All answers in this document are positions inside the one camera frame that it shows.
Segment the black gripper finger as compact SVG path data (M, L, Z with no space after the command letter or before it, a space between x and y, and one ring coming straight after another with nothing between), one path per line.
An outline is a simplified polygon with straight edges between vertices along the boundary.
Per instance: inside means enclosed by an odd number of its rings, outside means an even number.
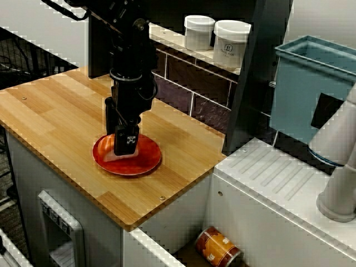
M107 135L111 135L115 133L116 127L116 109L115 103L112 97L108 97L105 99L105 117L106 117L106 132Z
M132 155L139 140L139 126L115 127L114 153L116 156Z

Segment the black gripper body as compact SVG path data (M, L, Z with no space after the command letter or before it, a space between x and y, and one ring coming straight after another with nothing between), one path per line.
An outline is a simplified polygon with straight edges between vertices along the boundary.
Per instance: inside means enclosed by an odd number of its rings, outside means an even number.
M158 86L152 74L139 79L113 78L111 96L115 103L116 125L137 125L140 115L151 109L158 93Z

